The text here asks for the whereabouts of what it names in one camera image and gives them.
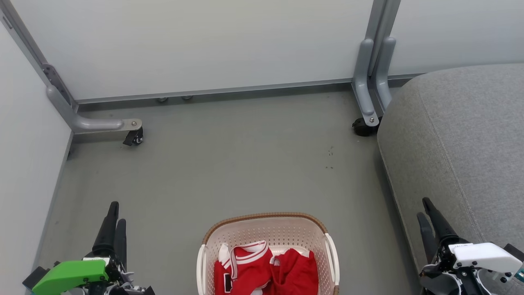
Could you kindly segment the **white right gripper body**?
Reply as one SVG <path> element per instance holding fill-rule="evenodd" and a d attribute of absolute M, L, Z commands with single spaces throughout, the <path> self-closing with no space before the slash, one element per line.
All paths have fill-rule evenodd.
<path fill-rule="evenodd" d="M 425 295 L 492 295 L 481 280 L 481 271 L 507 283 L 515 278 L 524 282 L 522 252 L 507 244 L 455 243 L 440 248 L 434 261 L 420 272 Z"/>

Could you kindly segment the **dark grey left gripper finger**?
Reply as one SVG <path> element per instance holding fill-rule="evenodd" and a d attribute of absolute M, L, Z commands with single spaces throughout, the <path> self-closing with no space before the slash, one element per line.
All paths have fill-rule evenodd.
<path fill-rule="evenodd" d="M 126 220 L 123 218 L 117 222 L 114 238 L 114 250 L 123 268 L 127 269 Z"/>
<path fill-rule="evenodd" d="M 119 203 L 114 201 L 110 204 L 107 215 L 104 217 L 93 243 L 92 254 L 94 254 L 94 256 L 110 256 L 114 254 L 115 232 L 118 219 Z"/>

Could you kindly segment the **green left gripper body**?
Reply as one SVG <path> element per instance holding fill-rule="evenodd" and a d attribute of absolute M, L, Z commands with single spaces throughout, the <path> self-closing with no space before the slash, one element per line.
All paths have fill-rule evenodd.
<path fill-rule="evenodd" d="M 139 287 L 116 256 L 92 256 L 37 267 L 23 281 L 32 295 L 62 295 L 78 289 L 82 295 L 156 295 L 152 287 Z"/>

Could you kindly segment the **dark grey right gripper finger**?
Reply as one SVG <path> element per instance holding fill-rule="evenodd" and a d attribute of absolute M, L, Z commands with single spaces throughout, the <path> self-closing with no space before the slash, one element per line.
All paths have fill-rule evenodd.
<path fill-rule="evenodd" d="M 425 197 L 422 199 L 425 213 L 430 217 L 431 223 L 434 227 L 435 237 L 438 240 L 440 246 L 449 246 L 459 243 L 467 243 L 466 239 L 459 237 L 452 226 L 442 215 L 442 213 L 436 208 L 431 202 L 430 198 Z"/>
<path fill-rule="evenodd" d="M 437 254 L 438 244 L 435 240 L 434 232 L 430 225 L 430 222 L 427 220 L 425 214 L 421 212 L 417 213 L 417 220 L 420 227 L 425 257 L 427 263 L 431 264 L 433 263 L 434 257 Z"/>

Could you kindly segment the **red jersey with striped trim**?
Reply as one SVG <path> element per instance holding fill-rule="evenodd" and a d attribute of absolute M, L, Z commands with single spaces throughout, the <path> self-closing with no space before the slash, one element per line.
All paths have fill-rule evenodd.
<path fill-rule="evenodd" d="M 271 252 L 267 241 L 219 247 L 215 261 L 215 295 L 270 295 Z"/>

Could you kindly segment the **red shorts with white patches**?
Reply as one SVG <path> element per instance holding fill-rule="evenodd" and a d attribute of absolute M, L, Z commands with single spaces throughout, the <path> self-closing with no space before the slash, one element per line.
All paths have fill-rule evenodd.
<path fill-rule="evenodd" d="M 271 260 L 270 295 L 317 295 L 319 277 L 315 255 L 303 255 L 294 249 Z"/>

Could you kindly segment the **grey fabric sofa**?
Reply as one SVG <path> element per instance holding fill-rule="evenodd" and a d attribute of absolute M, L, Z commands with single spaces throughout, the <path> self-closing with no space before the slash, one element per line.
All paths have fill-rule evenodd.
<path fill-rule="evenodd" d="M 419 75 L 393 96 L 378 149 L 418 272 L 430 198 L 461 238 L 524 252 L 524 63 Z"/>

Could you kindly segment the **small black caster wheel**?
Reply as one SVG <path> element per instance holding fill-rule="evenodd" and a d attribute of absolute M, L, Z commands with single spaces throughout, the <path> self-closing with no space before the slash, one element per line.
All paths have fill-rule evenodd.
<path fill-rule="evenodd" d="M 123 144 L 127 146 L 139 145 L 143 142 L 143 140 L 143 128 L 141 127 L 140 129 L 129 131 L 123 141 Z"/>

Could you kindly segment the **large black caster wheel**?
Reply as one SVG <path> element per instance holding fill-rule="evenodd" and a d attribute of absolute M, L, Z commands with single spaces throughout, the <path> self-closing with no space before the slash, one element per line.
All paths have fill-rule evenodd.
<path fill-rule="evenodd" d="M 373 134 L 376 134 L 379 129 L 380 122 L 382 121 L 382 116 L 379 116 L 378 119 L 370 118 L 369 121 L 374 121 L 374 122 L 376 121 L 378 125 L 368 126 L 364 118 L 359 118 L 355 120 L 354 123 L 352 124 L 352 130 L 354 131 L 354 133 L 357 136 L 362 136 L 362 137 L 368 137 L 368 136 L 372 136 Z"/>

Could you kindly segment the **beige perforated laundry basket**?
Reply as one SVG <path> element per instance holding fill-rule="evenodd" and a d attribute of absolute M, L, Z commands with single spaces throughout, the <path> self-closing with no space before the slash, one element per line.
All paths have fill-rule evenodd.
<path fill-rule="evenodd" d="M 299 212 L 256 213 L 214 224 L 198 252 L 198 294 L 215 295 L 213 268 L 221 244 L 236 246 L 262 240 L 267 241 L 273 254 L 290 248 L 302 254 L 313 252 L 319 276 L 318 295 L 339 295 L 339 258 L 334 241 L 320 220 Z"/>

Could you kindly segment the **grey partition bottom rail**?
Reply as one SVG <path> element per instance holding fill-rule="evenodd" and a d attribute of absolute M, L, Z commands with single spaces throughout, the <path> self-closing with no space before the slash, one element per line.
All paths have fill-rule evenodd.
<path fill-rule="evenodd" d="M 170 98 L 181 98 L 181 96 L 186 95 L 222 95 L 227 93 L 236 93 L 236 92 L 257 92 L 257 91 L 273 91 L 281 89 L 293 89 L 293 88 L 305 88 L 305 87 L 320 87 L 320 86 L 331 86 L 338 84 L 351 84 L 352 78 L 344 79 L 331 79 L 331 80 L 322 80 L 316 82 L 296 82 L 296 83 L 287 83 L 287 84 L 272 84 L 272 85 L 262 85 L 262 86 L 242 86 L 226 89 L 208 89 L 208 90 L 198 90 L 198 91 L 182 91 L 182 92 L 167 92 L 167 93 L 154 93 L 149 95 L 122 95 L 114 97 L 104 97 L 104 98 L 88 98 L 88 99 L 79 99 L 77 104 L 87 105 L 94 103 L 117 103 L 117 102 L 127 102 L 127 101 L 139 101 L 139 100 L 153 100 L 157 101 L 157 98 L 168 97 Z"/>

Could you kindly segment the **grey partition post with bracket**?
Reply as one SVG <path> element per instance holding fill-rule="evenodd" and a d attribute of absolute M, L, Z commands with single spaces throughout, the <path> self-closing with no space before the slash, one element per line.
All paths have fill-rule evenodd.
<path fill-rule="evenodd" d="M 0 10 L 4 15 L 8 28 L 10 30 L 13 30 L 15 34 L 20 38 L 21 42 L 24 44 L 24 47 L 28 49 L 28 52 L 31 54 L 32 58 L 37 62 L 37 65 L 41 68 L 41 72 L 45 75 L 45 80 L 50 82 L 50 84 L 52 84 L 53 86 L 55 86 L 58 89 L 58 91 L 62 94 L 63 98 L 71 106 L 71 108 L 73 108 L 73 110 L 77 112 L 77 102 L 75 101 L 70 91 L 64 84 L 58 71 L 45 58 L 43 52 L 38 47 L 36 41 L 32 37 L 31 33 L 25 26 L 20 15 L 11 3 L 11 0 L 0 0 Z"/>

